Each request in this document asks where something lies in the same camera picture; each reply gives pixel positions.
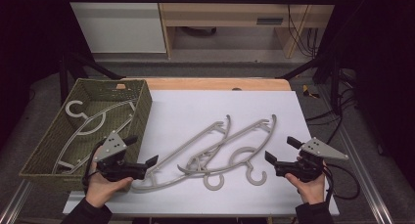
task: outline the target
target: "person's arm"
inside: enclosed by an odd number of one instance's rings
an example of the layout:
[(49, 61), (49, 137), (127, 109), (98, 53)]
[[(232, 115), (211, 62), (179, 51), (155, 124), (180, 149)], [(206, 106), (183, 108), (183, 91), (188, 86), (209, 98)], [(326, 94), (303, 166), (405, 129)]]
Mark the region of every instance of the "person's arm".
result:
[[(91, 164), (91, 170), (94, 171), (97, 163)], [(105, 206), (113, 194), (132, 183), (131, 177), (124, 178), (117, 182), (110, 182), (97, 172), (90, 176), (88, 192), (82, 201), (73, 209), (73, 211), (64, 219), (62, 224), (105, 224), (108, 223), (113, 215)]]
[(113, 214), (104, 205), (101, 208), (91, 205), (85, 198), (65, 217), (62, 224), (106, 224)]
[(287, 173), (285, 177), (298, 189), (304, 202), (296, 207), (299, 224), (334, 223), (329, 207), (324, 202), (324, 173), (307, 183), (301, 182), (291, 173)]

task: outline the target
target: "woven basket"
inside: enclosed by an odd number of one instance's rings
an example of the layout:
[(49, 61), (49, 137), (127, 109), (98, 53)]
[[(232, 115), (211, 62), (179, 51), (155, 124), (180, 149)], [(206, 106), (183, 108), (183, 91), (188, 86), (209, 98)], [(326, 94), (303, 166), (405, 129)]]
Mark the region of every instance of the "woven basket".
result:
[[(136, 108), (135, 111), (130, 104), (107, 111), (106, 120), (98, 130), (87, 135), (74, 137), (61, 161), (72, 165), (78, 164), (80, 159), (84, 159), (91, 153), (95, 144), (108, 136), (113, 130), (119, 129), (132, 116), (131, 122), (118, 134), (121, 138), (131, 135), (138, 136), (137, 142), (128, 147), (125, 155), (126, 161), (136, 162), (152, 105), (152, 97), (147, 82), (145, 80), (78, 79), (58, 115), (24, 165), (20, 176), (46, 189), (81, 191), (81, 177), (85, 172), (85, 164), (73, 174), (63, 174), (62, 172), (68, 169), (60, 165), (57, 167), (56, 173), (52, 172), (64, 145), (85, 122), (83, 117), (68, 115), (65, 109), (66, 105), (70, 101), (81, 101), (82, 104), (70, 105), (70, 112), (75, 114), (83, 112), (87, 117), (91, 117), (115, 104), (131, 99), (137, 99), (133, 102), (133, 106)], [(97, 115), (92, 121), (84, 125), (81, 132), (88, 132), (97, 128), (101, 120), (102, 115)]]

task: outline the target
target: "hand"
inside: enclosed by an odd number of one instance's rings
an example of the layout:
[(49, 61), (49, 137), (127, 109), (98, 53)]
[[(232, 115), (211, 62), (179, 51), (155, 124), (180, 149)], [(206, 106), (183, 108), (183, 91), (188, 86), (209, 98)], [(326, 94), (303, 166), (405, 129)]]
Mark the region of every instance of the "hand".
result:
[(304, 203), (316, 204), (324, 201), (324, 173), (307, 183), (301, 182), (299, 178), (291, 173), (287, 173), (285, 177), (299, 190)]
[[(96, 167), (97, 163), (92, 162), (91, 170), (94, 171)], [(95, 207), (101, 208), (116, 191), (128, 187), (132, 181), (133, 178), (127, 177), (117, 182), (110, 182), (101, 173), (97, 172), (90, 177), (86, 201)]]

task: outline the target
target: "sleeve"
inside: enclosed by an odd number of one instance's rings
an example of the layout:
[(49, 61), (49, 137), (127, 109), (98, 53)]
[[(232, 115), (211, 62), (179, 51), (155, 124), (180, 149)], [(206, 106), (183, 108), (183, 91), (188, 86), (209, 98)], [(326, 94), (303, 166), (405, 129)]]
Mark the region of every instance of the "sleeve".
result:
[(112, 215), (106, 206), (102, 208), (94, 207), (84, 198), (61, 224), (107, 224)]
[(334, 223), (332, 215), (326, 203), (309, 204), (304, 203), (296, 207), (299, 224)]

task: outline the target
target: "white table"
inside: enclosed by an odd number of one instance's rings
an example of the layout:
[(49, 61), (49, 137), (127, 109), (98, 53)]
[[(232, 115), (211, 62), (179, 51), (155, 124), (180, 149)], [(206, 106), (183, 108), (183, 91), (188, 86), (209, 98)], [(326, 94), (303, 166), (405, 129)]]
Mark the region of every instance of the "white table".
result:
[[(267, 150), (281, 161), (294, 161), (299, 151), (286, 143), (287, 137), (293, 136), (303, 142), (310, 139), (295, 92), (152, 90), (151, 94), (153, 105), (138, 162), (155, 155), (162, 159), (208, 125), (218, 120), (225, 121), (226, 114), (232, 120), (230, 134), (261, 118), (271, 120), (271, 115), (276, 114), (277, 125), (273, 136), (252, 159), (253, 178), (260, 179), (261, 171), (265, 171), (267, 180), (261, 186), (254, 186), (246, 178), (247, 168), (239, 166), (223, 173), (225, 183), (220, 190), (210, 191), (203, 184), (202, 176), (192, 176), (152, 192), (130, 190), (118, 193), (108, 202), (114, 214), (152, 217), (295, 215), (295, 207), (301, 204), (297, 190), (285, 178), (276, 177), (273, 166), (264, 159)], [(184, 167), (191, 155), (217, 142), (221, 136), (212, 132), (190, 145), (160, 169), (158, 178), (165, 180), (182, 174), (177, 164)], [(265, 136), (265, 131), (257, 129), (230, 142), (209, 167), (225, 164), (239, 147), (257, 147)], [(216, 184), (217, 176), (209, 181)], [(83, 193), (72, 192), (64, 213), (69, 213), (82, 198)], [(331, 201), (330, 212), (332, 215), (339, 214), (334, 200)]]

